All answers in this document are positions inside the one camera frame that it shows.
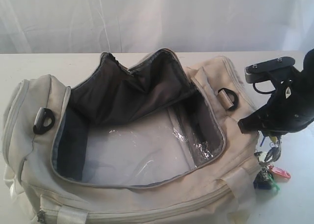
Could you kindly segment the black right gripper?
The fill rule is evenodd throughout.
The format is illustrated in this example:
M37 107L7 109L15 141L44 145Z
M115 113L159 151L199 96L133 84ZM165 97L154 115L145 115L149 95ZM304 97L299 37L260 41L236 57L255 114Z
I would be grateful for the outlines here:
M263 131L268 135L298 132L314 122L314 50L304 57L303 70L285 81L267 104L238 121L243 134Z

